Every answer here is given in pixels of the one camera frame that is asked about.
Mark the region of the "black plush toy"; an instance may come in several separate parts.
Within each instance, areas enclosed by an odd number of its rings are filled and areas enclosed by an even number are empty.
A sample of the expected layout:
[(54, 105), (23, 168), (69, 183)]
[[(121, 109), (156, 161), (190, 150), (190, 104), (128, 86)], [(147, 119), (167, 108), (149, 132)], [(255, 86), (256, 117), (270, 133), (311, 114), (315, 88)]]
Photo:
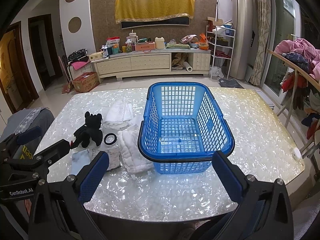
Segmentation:
[(73, 133), (75, 140), (70, 143), (71, 149), (77, 148), (79, 145), (82, 148), (88, 148), (90, 141), (93, 141), (96, 146), (100, 146), (103, 140), (103, 132), (100, 129), (102, 119), (100, 113), (94, 115), (87, 111), (85, 124)]

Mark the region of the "grey fluffy cloth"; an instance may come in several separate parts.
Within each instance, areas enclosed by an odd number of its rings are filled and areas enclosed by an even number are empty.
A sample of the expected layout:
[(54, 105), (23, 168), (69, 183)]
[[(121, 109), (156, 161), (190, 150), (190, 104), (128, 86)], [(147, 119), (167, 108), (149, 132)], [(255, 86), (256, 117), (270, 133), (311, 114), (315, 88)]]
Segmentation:
[(107, 171), (114, 170), (120, 167), (120, 153), (119, 148), (117, 146), (109, 147), (106, 145), (100, 145), (92, 150), (92, 159), (100, 152), (106, 152), (109, 157), (109, 165)]

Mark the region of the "white knitted towel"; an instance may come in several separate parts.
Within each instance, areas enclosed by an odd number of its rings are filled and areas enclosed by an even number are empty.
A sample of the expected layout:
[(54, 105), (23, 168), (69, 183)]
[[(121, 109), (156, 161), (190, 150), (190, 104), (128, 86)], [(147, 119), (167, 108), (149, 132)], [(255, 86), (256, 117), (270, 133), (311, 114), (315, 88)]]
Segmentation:
[(132, 104), (125, 99), (117, 100), (104, 117), (103, 126), (105, 128), (121, 130), (128, 126), (133, 119)]

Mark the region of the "white quilted cloth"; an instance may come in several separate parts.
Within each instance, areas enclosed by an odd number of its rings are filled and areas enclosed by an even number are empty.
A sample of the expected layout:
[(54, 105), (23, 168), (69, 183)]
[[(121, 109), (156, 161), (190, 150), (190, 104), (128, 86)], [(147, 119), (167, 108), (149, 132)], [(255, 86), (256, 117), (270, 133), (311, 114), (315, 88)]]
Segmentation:
[(153, 162), (142, 156), (138, 149), (138, 136), (143, 117), (135, 116), (129, 126), (118, 132), (120, 157), (127, 172), (131, 175), (146, 172), (153, 168)]

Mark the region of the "grey chair with cloth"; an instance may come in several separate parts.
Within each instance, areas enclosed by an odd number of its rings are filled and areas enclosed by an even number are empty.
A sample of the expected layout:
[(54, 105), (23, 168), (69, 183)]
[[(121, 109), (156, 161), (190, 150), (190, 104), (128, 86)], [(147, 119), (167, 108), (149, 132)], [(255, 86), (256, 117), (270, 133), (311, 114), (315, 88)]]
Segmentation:
[(8, 119), (7, 126), (1, 134), (1, 141), (5, 140), (13, 133), (23, 133), (31, 128), (39, 126), (42, 131), (41, 135), (34, 140), (21, 145), (13, 156), (14, 159), (33, 159), (39, 143), (54, 119), (52, 112), (45, 107), (20, 110)]

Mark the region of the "light blue cloth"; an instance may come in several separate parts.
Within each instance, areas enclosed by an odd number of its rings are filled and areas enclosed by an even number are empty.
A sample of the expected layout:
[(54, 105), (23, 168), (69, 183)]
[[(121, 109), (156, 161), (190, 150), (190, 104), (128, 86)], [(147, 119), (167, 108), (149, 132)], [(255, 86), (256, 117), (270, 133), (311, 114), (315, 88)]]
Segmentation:
[(71, 174), (77, 175), (80, 170), (92, 161), (92, 151), (85, 149), (72, 154)]

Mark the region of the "small white round puck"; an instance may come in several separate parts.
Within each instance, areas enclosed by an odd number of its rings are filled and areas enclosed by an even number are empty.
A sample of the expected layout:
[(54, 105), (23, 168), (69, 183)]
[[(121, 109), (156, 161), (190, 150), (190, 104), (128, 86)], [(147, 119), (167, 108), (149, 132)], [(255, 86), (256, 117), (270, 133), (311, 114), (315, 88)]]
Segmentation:
[(301, 155), (301, 152), (300, 150), (295, 147), (293, 150), (292, 150), (292, 154), (293, 154), (293, 157), (296, 159), (296, 160), (300, 160), (302, 155)]

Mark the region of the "cardboard box on floor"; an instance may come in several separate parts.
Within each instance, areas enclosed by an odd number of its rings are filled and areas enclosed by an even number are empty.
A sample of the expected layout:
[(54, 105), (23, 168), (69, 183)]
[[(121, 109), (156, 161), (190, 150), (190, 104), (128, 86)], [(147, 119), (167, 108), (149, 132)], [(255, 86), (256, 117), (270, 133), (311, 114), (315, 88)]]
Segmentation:
[(72, 83), (78, 93), (90, 92), (93, 88), (100, 84), (96, 72), (85, 72), (74, 79)]

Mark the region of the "pink stool cushion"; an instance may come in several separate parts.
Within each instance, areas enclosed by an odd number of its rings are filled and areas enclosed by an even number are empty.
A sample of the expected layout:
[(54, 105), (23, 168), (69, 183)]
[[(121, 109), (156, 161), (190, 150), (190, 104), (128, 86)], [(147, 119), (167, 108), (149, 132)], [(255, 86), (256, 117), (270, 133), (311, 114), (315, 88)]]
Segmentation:
[(79, 70), (80, 68), (84, 67), (86, 64), (88, 64), (89, 61), (75, 61), (73, 63), (71, 63), (71, 66), (75, 69), (75, 70)]

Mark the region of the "cream TV cabinet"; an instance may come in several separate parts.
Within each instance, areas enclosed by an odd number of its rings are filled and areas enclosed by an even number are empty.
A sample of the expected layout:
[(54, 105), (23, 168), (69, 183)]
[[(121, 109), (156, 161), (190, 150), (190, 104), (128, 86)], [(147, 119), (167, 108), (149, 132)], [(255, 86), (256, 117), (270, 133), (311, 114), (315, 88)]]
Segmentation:
[[(188, 62), (192, 72), (183, 63)], [(159, 49), (119, 53), (91, 62), (99, 79), (156, 75), (203, 75), (209, 74), (210, 51), (200, 49)]]

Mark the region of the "blue plastic laundry basket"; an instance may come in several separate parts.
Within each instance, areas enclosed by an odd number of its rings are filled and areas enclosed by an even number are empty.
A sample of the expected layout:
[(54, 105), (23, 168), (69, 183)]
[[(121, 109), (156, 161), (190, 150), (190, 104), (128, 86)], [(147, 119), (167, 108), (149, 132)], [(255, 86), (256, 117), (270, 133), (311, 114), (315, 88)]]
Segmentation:
[(210, 167), (217, 151), (229, 156), (235, 140), (207, 86), (158, 82), (148, 89), (137, 145), (159, 174), (190, 174)]

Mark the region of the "dark floor mat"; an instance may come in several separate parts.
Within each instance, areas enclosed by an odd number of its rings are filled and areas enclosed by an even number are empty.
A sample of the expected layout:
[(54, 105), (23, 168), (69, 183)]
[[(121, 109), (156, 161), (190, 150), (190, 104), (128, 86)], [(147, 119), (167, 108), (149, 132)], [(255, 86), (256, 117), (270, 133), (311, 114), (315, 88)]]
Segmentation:
[(220, 78), (219, 84), (221, 87), (225, 87), (225, 88), (241, 88), (241, 89), (243, 89), (242, 85), (240, 85), (236, 80), (227, 80), (227, 79)]

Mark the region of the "wooden curved rack table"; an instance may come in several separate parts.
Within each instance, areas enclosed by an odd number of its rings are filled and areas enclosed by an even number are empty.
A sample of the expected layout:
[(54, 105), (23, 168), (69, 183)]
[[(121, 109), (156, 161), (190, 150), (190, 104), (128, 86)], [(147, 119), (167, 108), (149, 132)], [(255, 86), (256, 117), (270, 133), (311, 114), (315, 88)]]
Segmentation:
[(317, 89), (317, 91), (319, 92), (319, 82), (317, 82), (315, 79), (313, 79), (307, 72), (305, 72), (304, 70), (302, 70), (302, 68), (300, 68), (299, 66), (295, 65), (293, 62), (289, 61), (288, 59), (282, 57), (281, 55), (277, 54), (274, 51), (271, 50), (267, 50), (268, 53), (270, 53), (272, 56), (277, 57), (278, 59), (280, 59), (281, 61), (283, 61), (289, 68), (294, 70), (294, 83), (293, 83), (293, 88), (292, 88), (292, 95), (290, 97), (290, 99), (287, 101), (287, 103), (285, 105), (283, 105), (281, 107), (281, 109), (279, 110), (277, 116), (280, 116), (281, 113), (283, 113), (283, 111), (286, 109), (287, 105), (289, 105), (289, 111), (286, 117), (286, 122), (285, 122), (285, 128), (287, 128), (290, 119), (291, 119), (291, 115), (293, 113), (293, 102), (294, 102), (294, 96), (296, 94), (296, 90), (298, 87), (298, 78), (299, 76), (304, 77), (304, 79), (306, 79), (306, 81), (308, 81), (308, 83), (310, 83), (310, 85), (312, 85), (315, 89)]

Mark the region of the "white paper roll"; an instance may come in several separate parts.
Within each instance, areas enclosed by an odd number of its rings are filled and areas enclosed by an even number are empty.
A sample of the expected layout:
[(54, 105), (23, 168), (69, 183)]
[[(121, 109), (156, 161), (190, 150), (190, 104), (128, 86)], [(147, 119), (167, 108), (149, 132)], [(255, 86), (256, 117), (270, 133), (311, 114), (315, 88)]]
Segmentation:
[(184, 65), (184, 68), (187, 72), (193, 71), (193, 67), (188, 62), (184, 62), (183, 65)]

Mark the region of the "silver standing air conditioner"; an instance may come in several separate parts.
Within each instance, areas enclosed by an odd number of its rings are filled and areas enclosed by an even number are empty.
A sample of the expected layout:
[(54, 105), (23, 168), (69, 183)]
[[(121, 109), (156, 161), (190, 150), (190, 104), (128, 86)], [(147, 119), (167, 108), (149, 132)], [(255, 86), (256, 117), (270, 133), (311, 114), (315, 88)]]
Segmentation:
[(245, 78), (253, 33), (254, 0), (232, 0), (232, 25), (235, 29), (234, 46), (229, 76)]

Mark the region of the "pink clothes pile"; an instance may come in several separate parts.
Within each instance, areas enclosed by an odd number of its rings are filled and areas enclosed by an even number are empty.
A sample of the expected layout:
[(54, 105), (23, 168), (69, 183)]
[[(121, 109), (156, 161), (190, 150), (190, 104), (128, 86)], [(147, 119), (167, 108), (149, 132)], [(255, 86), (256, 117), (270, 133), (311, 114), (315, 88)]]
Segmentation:
[(311, 67), (309, 75), (319, 82), (319, 49), (316, 49), (309, 41), (304, 38), (298, 38), (294, 41), (283, 40), (275, 47), (274, 52), (279, 55), (283, 53), (302, 55)]

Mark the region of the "yellow cloth covered television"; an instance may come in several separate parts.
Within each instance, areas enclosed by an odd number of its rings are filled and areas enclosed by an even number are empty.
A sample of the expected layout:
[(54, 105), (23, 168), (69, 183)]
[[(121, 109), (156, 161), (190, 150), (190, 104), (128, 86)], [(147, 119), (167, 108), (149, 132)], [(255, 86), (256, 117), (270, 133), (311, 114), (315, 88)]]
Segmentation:
[(114, 16), (123, 29), (152, 25), (188, 25), (195, 0), (116, 0)]

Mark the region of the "white metal shelf rack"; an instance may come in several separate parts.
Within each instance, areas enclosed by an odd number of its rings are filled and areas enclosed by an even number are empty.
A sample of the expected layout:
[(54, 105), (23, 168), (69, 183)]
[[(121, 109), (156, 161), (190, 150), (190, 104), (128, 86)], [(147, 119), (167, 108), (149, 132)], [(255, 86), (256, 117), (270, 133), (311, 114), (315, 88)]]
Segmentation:
[(207, 24), (206, 38), (210, 49), (210, 77), (228, 79), (233, 63), (236, 30), (230, 23)]

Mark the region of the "orange snack bag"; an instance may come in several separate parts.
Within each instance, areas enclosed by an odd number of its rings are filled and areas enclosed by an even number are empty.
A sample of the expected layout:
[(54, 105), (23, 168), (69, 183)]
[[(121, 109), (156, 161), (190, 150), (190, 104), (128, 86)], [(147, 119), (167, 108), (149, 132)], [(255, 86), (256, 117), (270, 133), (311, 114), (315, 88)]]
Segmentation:
[(199, 48), (201, 50), (209, 50), (209, 43), (208, 43), (207, 37), (204, 33), (200, 34)]

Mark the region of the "patterned beige curtain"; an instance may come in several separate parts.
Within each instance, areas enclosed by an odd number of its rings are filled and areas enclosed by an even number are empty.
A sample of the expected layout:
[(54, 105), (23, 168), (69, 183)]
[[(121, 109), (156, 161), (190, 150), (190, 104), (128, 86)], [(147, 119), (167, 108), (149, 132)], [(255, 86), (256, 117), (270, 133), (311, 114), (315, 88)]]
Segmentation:
[(258, 47), (249, 82), (259, 86), (264, 72), (264, 61), (271, 27), (271, 0), (255, 0), (258, 16)]

